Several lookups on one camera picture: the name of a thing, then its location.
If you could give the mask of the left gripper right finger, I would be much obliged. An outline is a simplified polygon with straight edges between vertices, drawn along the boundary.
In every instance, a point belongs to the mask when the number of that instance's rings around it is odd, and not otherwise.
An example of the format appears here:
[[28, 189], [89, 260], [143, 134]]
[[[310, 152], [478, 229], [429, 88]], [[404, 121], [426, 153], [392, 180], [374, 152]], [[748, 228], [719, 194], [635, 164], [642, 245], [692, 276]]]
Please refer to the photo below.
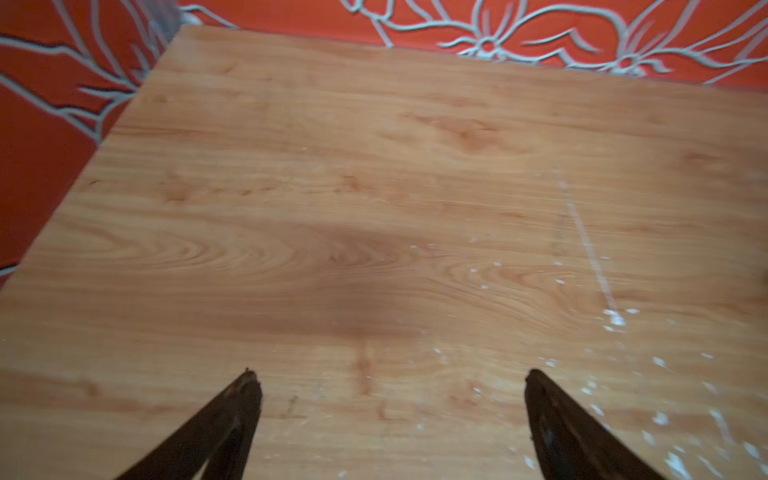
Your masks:
[[524, 398], [546, 479], [663, 479], [545, 372], [529, 371]]

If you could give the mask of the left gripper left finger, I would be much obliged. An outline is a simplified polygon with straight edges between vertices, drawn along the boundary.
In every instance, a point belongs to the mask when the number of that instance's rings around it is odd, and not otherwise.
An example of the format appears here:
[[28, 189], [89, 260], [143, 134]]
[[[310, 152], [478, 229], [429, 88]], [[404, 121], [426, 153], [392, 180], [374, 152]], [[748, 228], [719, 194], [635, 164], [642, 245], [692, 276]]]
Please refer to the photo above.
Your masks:
[[263, 392], [247, 369], [121, 479], [241, 479], [262, 411]]

